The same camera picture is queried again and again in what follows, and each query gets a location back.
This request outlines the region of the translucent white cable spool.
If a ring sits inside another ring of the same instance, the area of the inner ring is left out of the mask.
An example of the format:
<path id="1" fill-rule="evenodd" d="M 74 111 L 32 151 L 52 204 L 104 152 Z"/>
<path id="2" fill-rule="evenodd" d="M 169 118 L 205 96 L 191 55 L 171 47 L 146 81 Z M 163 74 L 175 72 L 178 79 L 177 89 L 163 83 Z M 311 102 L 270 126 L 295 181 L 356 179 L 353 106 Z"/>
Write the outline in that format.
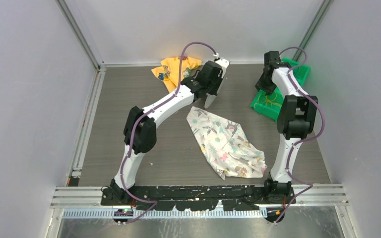
<path id="1" fill-rule="evenodd" d="M 220 89 L 222 88 L 223 80 L 225 78 L 226 72 L 221 71 L 221 75 L 219 75 L 219 82 L 215 83 L 214 88 L 210 89 L 210 91 L 207 93 L 207 97 L 205 99 L 204 108 L 207 109 L 216 99 L 218 96 L 218 93 Z"/>

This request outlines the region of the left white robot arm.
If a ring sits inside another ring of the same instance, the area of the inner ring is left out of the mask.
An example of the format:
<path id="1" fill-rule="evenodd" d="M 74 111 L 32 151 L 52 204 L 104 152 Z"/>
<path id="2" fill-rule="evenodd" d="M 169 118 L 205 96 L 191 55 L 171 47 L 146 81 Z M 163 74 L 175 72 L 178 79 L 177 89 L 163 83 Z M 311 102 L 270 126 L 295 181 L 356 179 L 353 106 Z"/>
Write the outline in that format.
<path id="1" fill-rule="evenodd" d="M 157 142 L 157 128 L 178 110 L 205 99 L 212 104 L 218 95 L 229 60 L 207 61 L 194 76 L 180 80 L 177 88 L 159 101 L 144 107 L 131 108 L 124 127 L 125 152 L 120 168 L 108 188 L 102 189 L 103 205 L 127 205 L 133 199 L 132 188 L 139 166 L 147 152 Z"/>

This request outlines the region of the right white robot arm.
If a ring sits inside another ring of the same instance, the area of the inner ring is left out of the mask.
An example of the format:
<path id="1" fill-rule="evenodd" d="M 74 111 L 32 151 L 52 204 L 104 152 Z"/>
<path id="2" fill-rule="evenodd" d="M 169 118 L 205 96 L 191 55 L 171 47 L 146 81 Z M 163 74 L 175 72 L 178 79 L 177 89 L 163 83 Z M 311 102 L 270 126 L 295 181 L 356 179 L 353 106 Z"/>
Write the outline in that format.
<path id="1" fill-rule="evenodd" d="M 293 192 L 290 175 L 302 143 L 313 131 L 318 99 L 309 97 L 296 80 L 293 67 L 282 61 L 278 51 L 264 54 L 263 73 L 255 87 L 267 95 L 278 89 L 283 96 L 276 121 L 279 148 L 263 190 L 264 199 L 273 204 L 283 197 L 290 197 Z"/>

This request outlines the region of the green plastic compartment bin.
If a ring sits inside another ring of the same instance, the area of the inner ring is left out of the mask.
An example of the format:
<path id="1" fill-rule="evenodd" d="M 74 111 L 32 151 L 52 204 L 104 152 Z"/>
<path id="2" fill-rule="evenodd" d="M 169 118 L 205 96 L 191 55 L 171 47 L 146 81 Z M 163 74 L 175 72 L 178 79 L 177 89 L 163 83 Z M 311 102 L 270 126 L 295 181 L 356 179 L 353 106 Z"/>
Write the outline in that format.
<path id="1" fill-rule="evenodd" d="M 297 80 L 300 86 L 303 87 L 306 79 L 308 78 L 310 70 L 311 67 L 305 64 L 293 70 L 294 78 Z M 276 87 L 271 95 L 266 95 L 264 91 L 260 90 L 253 99 L 251 108 L 258 114 L 264 115 L 274 121 L 277 121 L 283 100 L 284 98 L 278 87 Z"/>

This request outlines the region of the yellow printed cloth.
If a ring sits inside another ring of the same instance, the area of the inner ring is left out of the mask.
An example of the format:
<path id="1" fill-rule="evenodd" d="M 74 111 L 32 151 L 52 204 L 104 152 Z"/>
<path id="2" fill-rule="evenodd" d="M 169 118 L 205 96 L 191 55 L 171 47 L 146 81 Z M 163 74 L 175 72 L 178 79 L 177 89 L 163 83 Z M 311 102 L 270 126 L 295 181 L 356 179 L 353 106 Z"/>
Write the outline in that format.
<path id="1" fill-rule="evenodd" d="M 179 71 L 181 80 L 190 76 L 191 71 L 200 67 L 202 61 L 193 57 L 184 56 L 182 58 L 165 58 L 160 62 L 160 66 L 151 70 L 153 75 L 163 82 L 169 93 L 173 92 L 179 82 Z"/>

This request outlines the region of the white floral printed cloth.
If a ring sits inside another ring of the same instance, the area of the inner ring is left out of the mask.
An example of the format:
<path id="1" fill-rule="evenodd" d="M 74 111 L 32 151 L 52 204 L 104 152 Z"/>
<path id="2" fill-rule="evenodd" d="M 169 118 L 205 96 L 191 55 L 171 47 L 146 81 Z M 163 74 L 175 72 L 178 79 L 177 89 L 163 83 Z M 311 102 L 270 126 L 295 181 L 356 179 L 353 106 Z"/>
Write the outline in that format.
<path id="1" fill-rule="evenodd" d="M 248 141 L 239 123 L 197 107 L 191 108 L 187 122 L 204 157 L 221 179 L 264 176 L 264 152 Z"/>

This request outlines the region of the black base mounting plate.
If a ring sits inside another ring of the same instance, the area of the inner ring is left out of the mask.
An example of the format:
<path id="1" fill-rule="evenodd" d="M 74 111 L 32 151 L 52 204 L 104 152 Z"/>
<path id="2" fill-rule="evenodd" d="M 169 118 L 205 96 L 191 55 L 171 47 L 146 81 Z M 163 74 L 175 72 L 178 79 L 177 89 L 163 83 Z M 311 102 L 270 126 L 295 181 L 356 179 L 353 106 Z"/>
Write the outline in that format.
<path id="1" fill-rule="evenodd" d="M 124 191 L 113 184 L 101 189 L 102 205 L 129 205 L 138 210 L 148 209 L 153 202 L 156 211 L 212 211 L 222 206 L 225 211 L 253 211 L 260 205 L 283 207 L 291 201 L 295 192 L 271 190 L 255 185 L 211 185 L 211 186 L 137 186 Z"/>

